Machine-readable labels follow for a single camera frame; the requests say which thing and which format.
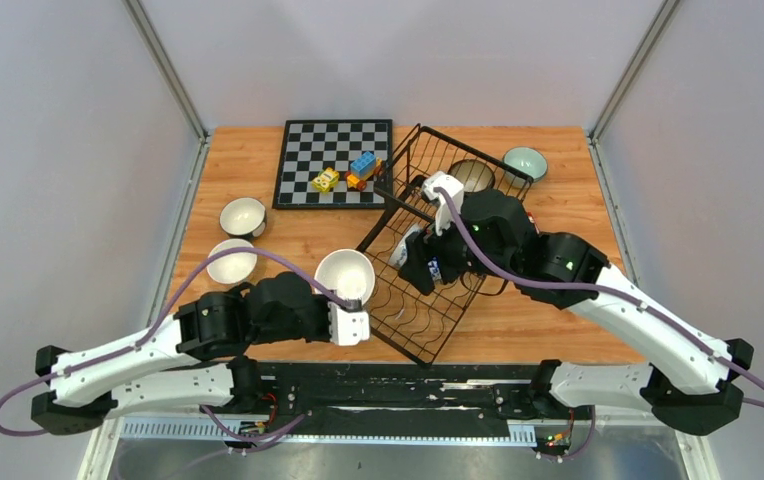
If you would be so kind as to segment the black wire dish rack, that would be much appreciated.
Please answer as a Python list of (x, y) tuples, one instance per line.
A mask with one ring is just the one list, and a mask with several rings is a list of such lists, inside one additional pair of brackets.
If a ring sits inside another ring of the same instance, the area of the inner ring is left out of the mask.
[(497, 192), (523, 201), (532, 184), (527, 178), (522, 186), (504, 179), (509, 167), (482, 151), (436, 129), (416, 125), (396, 147), (383, 176), (392, 180), (392, 190), (381, 189), (384, 210), (358, 249), (372, 262), (376, 273), (375, 290), (366, 303), (374, 335), (409, 360), (428, 366), (438, 357), (453, 331), (473, 301), (495, 297), (506, 284), (494, 276), (464, 274), (454, 282), (435, 283), (434, 291), (421, 295), (398, 277), (398, 269), (388, 264), (389, 257), (403, 233), (413, 224), (425, 231), (426, 252), (431, 260), (431, 236), (436, 207), (422, 195), (422, 184), (432, 174), (448, 173), (451, 165), (463, 159), (486, 163), (495, 176), (495, 186), (466, 195), (482, 197), (486, 191)]

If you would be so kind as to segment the beige floral bowl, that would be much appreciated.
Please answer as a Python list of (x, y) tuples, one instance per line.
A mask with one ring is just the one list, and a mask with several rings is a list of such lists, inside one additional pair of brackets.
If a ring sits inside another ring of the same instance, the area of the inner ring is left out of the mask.
[[(212, 257), (225, 250), (237, 247), (252, 247), (244, 239), (227, 239), (217, 244), (209, 253)], [(233, 253), (214, 260), (206, 267), (209, 277), (223, 285), (234, 285), (250, 278), (257, 267), (257, 255), (254, 253)]]
[(372, 262), (353, 249), (329, 253), (318, 264), (314, 279), (339, 298), (367, 303), (374, 290), (376, 274)]

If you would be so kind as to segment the teal white dotted bowl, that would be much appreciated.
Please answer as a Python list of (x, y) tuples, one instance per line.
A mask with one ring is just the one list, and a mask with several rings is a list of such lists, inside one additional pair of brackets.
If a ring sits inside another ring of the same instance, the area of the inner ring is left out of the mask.
[(224, 206), (219, 216), (219, 225), (229, 237), (251, 241), (265, 232), (267, 210), (255, 198), (237, 198)]

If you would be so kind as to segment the black patterned rim bowl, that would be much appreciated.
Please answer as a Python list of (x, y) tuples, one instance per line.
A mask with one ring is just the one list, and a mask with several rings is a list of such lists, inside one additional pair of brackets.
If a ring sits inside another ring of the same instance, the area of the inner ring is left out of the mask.
[(451, 165), (448, 173), (462, 183), (466, 195), (491, 189), (496, 182), (492, 169), (477, 159), (457, 161)]

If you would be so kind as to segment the white grid pattern bowl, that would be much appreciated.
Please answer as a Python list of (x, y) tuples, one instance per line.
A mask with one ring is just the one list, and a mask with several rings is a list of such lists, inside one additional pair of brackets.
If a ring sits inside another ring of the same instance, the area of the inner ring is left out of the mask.
[(503, 156), (503, 163), (509, 167), (504, 179), (513, 186), (522, 186), (529, 178), (532, 183), (542, 180), (548, 172), (548, 163), (543, 154), (530, 147), (515, 147)]

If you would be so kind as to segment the blue white geometric bowl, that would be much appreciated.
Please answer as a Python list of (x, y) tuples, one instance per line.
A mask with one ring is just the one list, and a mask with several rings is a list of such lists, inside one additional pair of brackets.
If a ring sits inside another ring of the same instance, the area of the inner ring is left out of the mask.
[(448, 280), (445, 276), (445, 269), (443, 264), (437, 257), (433, 257), (427, 262), (427, 268), (430, 277), (434, 283), (447, 283)]

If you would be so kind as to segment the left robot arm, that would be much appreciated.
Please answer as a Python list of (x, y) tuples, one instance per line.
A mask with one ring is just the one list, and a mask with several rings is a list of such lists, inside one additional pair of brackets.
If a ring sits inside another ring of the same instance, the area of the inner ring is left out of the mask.
[(167, 316), (153, 334), (138, 332), (81, 352), (46, 346), (38, 350), (35, 367), (49, 389), (32, 399), (30, 418), (63, 436), (163, 406), (254, 412), (266, 392), (248, 348), (327, 342), (335, 306), (301, 276), (282, 272), (208, 292)]

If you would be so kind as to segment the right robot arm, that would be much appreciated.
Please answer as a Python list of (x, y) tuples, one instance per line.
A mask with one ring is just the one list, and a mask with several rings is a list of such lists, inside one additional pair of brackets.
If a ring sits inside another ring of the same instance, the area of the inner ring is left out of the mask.
[(522, 203), (496, 189), (466, 195), (457, 217), (441, 204), (436, 223), (413, 226), (389, 258), (422, 294), (467, 273), (513, 283), (530, 299), (586, 318), (639, 352), (640, 364), (539, 365), (529, 403), (542, 417), (604, 405), (649, 412), (665, 425), (705, 436), (736, 420), (744, 401), (734, 381), (753, 347), (720, 340), (676, 319), (597, 248), (567, 233), (538, 230)]

